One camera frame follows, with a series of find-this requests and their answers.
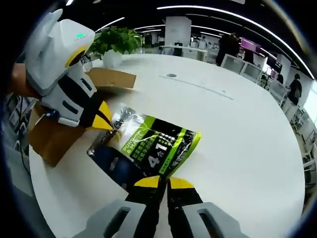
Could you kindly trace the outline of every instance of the ceiling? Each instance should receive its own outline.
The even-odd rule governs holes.
[[[261,29],[257,25],[244,19],[210,9],[157,9],[157,7],[171,5],[197,5],[217,8],[238,14],[273,32],[289,45],[305,64],[309,64],[310,60],[308,58],[308,53],[305,51],[307,48],[303,48],[303,44],[298,43],[301,41],[298,41],[298,37],[296,38],[290,28],[287,27],[287,24],[289,25],[291,22],[290,19],[296,19],[298,27],[296,32],[298,33],[298,29],[300,29],[301,32],[305,33],[307,39],[313,37],[309,30],[310,24],[308,24],[311,18],[300,16],[297,9],[301,9],[302,7],[295,5],[295,3],[293,5],[291,3],[281,5],[287,13],[288,19],[285,21],[287,24],[285,24],[281,17],[263,0],[245,0],[245,4],[240,4],[231,0],[160,0],[149,4],[147,4],[146,1],[142,3],[136,3],[134,1],[133,3],[126,4],[122,4],[121,2],[109,3],[107,0],[101,0],[98,3],[93,2],[94,0],[74,0],[71,5],[64,8],[62,17],[77,21],[96,31],[104,25],[121,17],[125,18],[113,25],[134,29],[137,27],[164,24],[164,20],[167,16],[186,16],[192,20],[192,25],[214,28],[229,33],[236,32],[239,36],[260,44],[265,50],[271,52],[273,55],[284,54],[292,61],[293,66],[299,67],[299,70],[306,75],[311,76],[309,70],[315,70],[313,74],[315,78],[317,78],[317,69],[313,69],[310,65],[309,70],[307,70],[287,46],[278,41],[264,29]],[[305,13],[307,13],[306,16],[313,15],[313,10],[306,8]],[[192,33],[200,34],[201,31],[218,34],[218,32],[213,30],[192,28]]]

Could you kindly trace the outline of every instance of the white round table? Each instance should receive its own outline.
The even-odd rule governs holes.
[[[101,60],[93,66],[101,67]],[[124,56],[116,69],[137,78],[135,93],[108,102],[112,110],[123,102],[202,132],[174,176],[191,182],[204,202],[238,220],[252,238],[283,237],[298,222],[305,193],[301,153],[287,118],[266,90],[224,68],[175,56]],[[55,168],[30,149],[35,195],[57,237],[79,233],[92,214],[127,196],[87,156],[96,136],[87,131]],[[156,237],[171,237],[167,217]]]

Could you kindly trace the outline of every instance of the potted plant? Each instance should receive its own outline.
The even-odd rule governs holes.
[[[88,53],[103,60],[104,68],[115,68],[124,53],[131,54],[141,46],[141,36],[134,30],[110,27],[96,34]]]

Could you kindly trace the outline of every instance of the cardboard box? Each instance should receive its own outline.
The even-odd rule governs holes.
[[[98,90],[105,91],[105,101],[109,97],[107,88],[133,88],[136,79],[136,75],[103,68],[92,68],[86,74]],[[45,109],[37,103],[30,117],[29,143],[46,163],[55,167],[85,129],[66,126],[48,117],[40,119],[44,113]]]

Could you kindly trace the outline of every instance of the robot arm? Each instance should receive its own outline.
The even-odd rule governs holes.
[[[112,129],[111,113],[84,71],[81,56],[93,43],[93,30],[69,19],[58,21],[62,9],[47,14],[25,50],[27,80],[41,104],[68,126]]]

